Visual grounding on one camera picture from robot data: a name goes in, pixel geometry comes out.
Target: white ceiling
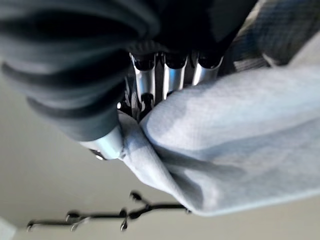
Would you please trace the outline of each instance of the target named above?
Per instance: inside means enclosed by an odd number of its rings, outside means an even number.
[[[120,161],[100,161],[36,116],[0,79],[0,216],[22,227],[67,211],[119,211],[139,190],[173,200],[140,183]]]
[[[136,207],[128,198],[133,189],[152,201],[174,201],[168,194],[140,183],[121,162],[95,159],[88,150],[39,119],[24,98],[2,79],[0,111],[0,216],[9,222],[24,227],[30,219],[64,218],[72,209],[131,209]],[[185,239],[316,239],[314,236],[320,236],[319,222],[320,197],[315,197],[210,219],[183,213],[153,213],[132,223],[132,233],[121,238],[144,236],[160,240],[170,238],[172,233],[174,238]],[[111,231],[113,237],[120,238],[119,224],[108,223],[95,231],[106,237]],[[68,236],[72,240],[80,239],[77,236],[82,233],[50,236]],[[34,234],[22,234],[17,239],[42,239]]]

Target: coat rack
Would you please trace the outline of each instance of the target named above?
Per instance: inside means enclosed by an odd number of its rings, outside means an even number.
[[[89,223],[92,220],[110,220],[110,219],[123,219],[120,225],[120,230],[123,232],[128,228],[128,220],[138,219],[141,215],[151,212],[153,210],[185,210],[186,213],[191,213],[186,207],[181,204],[174,203],[156,203],[152,204],[148,200],[142,198],[142,196],[136,192],[132,191],[130,196],[135,202],[141,202],[144,207],[139,209],[134,209],[127,211],[122,208],[120,212],[95,212],[95,213],[81,213],[79,211],[73,210],[66,214],[65,220],[31,220],[27,224],[27,232],[30,232],[35,227],[41,226],[63,226],[70,227],[71,232],[78,229],[80,225]]]

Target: black metal branch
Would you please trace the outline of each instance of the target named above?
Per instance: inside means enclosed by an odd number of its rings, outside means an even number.
[[[91,220],[124,219],[120,228],[123,231],[128,227],[128,219],[130,220],[138,219],[141,215],[151,212],[153,210],[183,209],[183,210],[186,210],[187,213],[190,213],[190,211],[181,204],[171,204],[171,203],[151,204],[147,200],[143,199],[141,195],[137,192],[131,192],[130,196],[133,198],[133,200],[137,202],[142,202],[145,206],[136,210],[132,210],[130,212],[127,212],[127,210],[123,208],[119,213],[114,213],[114,212],[80,213],[76,210],[73,210],[67,213],[65,220],[32,220],[27,224],[27,231],[29,232],[33,227],[36,227],[36,226],[64,226],[64,227],[71,227],[71,231],[75,231],[79,225],[87,223]]]

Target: black metal hook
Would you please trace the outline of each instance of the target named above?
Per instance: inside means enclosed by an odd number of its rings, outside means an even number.
[[[27,231],[31,231],[36,226],[65,226],[71,227],[70,230],[74,232],[78,226],[88,223],[91,220],[106,220],[106,219],[123,219],[120,226],[121,231],[125,231],[128,228],[128,220],[138,219],[141,215],[151,212],[153,210],[174,210],[183,209],[187,213],[191,213],[186,207],[181,204],[171,203],[158,203],[151,204],[145,200],[138,192],[132,191],[130,196],[134,201],[141,202],[144,207],[127,212],[125,208],[122,208],[119,213],[114,212],[93,212],[93,213],[81,213],[77,210],[69,211],[66,214],[65,220],[31,220],[27,224]]]

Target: light blue fabric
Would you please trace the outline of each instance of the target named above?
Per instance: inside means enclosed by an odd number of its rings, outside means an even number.
[[[319,46],[176,92],[140,126],[121,114],[122,160],[202,216],[320,194]]]

